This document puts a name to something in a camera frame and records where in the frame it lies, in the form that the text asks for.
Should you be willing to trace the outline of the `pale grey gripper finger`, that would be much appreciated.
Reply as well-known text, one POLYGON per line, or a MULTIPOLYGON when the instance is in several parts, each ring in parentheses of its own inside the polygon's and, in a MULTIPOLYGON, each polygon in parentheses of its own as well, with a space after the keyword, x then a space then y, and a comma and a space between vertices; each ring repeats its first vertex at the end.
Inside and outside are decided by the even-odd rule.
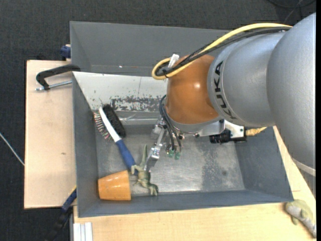
POLYGON ((159 149, 151 149, 149 154, 149 171, 153 169, 160 158, 159 149))
POLYGON ((148 149, 146 147, 143 157, 144 157, 144 170, 150 171, 151 168, 154 167, 157 162, 157 152, 155 148, 148 149))

